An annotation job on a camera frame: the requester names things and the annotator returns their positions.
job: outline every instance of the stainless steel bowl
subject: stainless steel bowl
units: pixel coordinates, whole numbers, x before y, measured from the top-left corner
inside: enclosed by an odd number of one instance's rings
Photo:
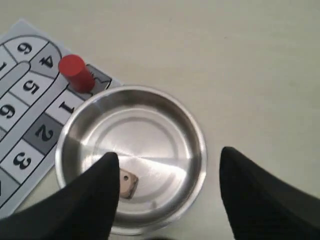
[[[181,217],[206,177],[207,149],[194,117],[172,96],[145,86],[120,86],[82,104],[57,143],[60,187],[106,152],[138,177],[132,199],[119,199],[111,233],[140,235]]]

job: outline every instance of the table surface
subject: table surface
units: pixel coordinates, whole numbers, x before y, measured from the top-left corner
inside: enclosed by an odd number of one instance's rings
[[[280,179],[320,197],[319,1],[3,0],[1,5],[0,33],[25,18],[123,83],[168,92],[196,116],[209,156],[203,190],[180,220],[150,236],[233,238],[219,188],[223,146],[236,147]],[[20,209],[58,188],[52,169]]]

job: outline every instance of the bowl rim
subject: bowl rim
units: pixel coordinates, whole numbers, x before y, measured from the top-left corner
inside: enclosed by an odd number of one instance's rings
[[[107,97],[108,95],[112,95],[117,92],[121,91],[130,91],[130,90],[137,90],[137,91],[144,91],[144,92],[149,92],[155,95],[159,95],[161,97],[166,98],[173,104],[175,104],[180,110],[187,116],[189,121],[192,124],[192,127],[194,128],[198,142],[199,142],[199,149],[201,153],[201,165],[200,165],[200,170],[199,170],[199,175],[196,179],[196,183],[193,186],[193,190],[190,193],[190,195],[187,197],[187,199],[184,201],[184,203],[174,211],[171,215],[169,215],[167,218],[163,218],[157,222],[153,222],[150,225],[144,225],[144,226],[139,226],[139,227],[126,227],[126,226],[119,226],[119,225],[113,225],[111,228],[111,234],[115,235],[124,235],[124,236],[136,236],[136,235],[142,235],[145,233],[149,233],[151,231],[155,231],[164,227],[167,227],[168,225],[172,224],[173,222],[177,221],[178,219],[181,218],[181,216],[191,207],[191,205],[195,202],[197,199],[205,178],[207,174],[207,167],[208,167],[208,153],[207,153],[207,146],[206,146],[206,141],[203,132],[201,131],[201,128],[194,118],[194,116],[186,109],[186,107],[179,102],[176,98],[171,96],[168,93],[165,93],[163,91],[160,91],[158,89],[155,89],[153,87],[148,87],[148,86],[142,86],[142,85],[123,85],[123,86],[117,86],[113,87],[111,89],[104,90],[85,102],[83,102],[74,112],[73,114],[69,117],[65,125],[63,126],[59,139],[56,144],[56,151],[55,151],[55,173],[57,177],[57,182],[59,187],[62,189],[66,186],[66,180],[63,175],[63,160],[62,160],[62,149],[66,140],[66,137],[68,135],[68,132],[77,118],[77,116],[86,108],[88,107],[91,103],[97,101],[98,99],[102,97]]]

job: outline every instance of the number 4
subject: number 4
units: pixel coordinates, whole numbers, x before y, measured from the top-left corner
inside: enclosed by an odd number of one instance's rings
[[[42,58],[39,63],[41,63],[41,65],[46,65],[48,68],[52,68],[54,66],[54,63],[52,61],[52,56],[48,56],[47,58]]]

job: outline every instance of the printed number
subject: printed number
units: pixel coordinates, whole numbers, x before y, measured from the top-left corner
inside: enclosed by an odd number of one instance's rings
[[[6,62],[3,62],[2,65],[0,66],[0,71],[1,71],[2,69],[4,69],[6,66],[7,66],[7,63],[6,63]]]
[[[42,139],[43,141],[47,142],[47,141],[49,141],[49,140],[52,138],[52,136],[54,135],[54,131],[49,130],[49,131],[47,132],[46,130],[47,130],[47,129],[46,129],[46,125],[43,124],[43,125],[35,132],[35,135],[36,135],[37,137],[39,137],[40,134],[41,134],[41,139]]]
[[[48,68],[52,68],[54,66],[54,63],[52,61],[52,56],[48,56],[47,58],[42,58],[39,63],[41,63],[41,65],[46,65]]]
[[[28,81],[26,81],[25,84],[23,85],[23,90],[25,90],[25,91],[27,91],[27,92],[32,90],[32,91],[31,91],[31,94],[33,95],[33,94],[36,93],[36,91],[39,90],[39,86],[38,86],[37,84],[35,84],[34,81],[28,80]]]
[[[74,107],[71,108],[71,107],[69,107],[68,105],[66,105],[66,102],[65,102],[65,101],[60,104],[59,108],[63,108],[64,110],[66,110],[66,111],[67,111],[68,113],[70,113],[70,114],[73,114],[73,113],[74,113],[74,110],[75,110]]]
[[[31,158],[28,157],[27,159],[24,157],[26,155],[25,152],[20,152],[15,158],[13,159],[13,164],[19,166],[21,170],[26,169],[31,164]]]
[[[19,46],[18,46],[18,51],[20,53],[23,52],[24,55],[29,54],[31,52],[31,50],[32,50],[32,46],[29,43],[26,43],[26,42],[20,43]]]
[[[12,118],[16,113],[16,110],[13,106],[6,104],[0,108],[0,115],[6,116],[7,119]]]

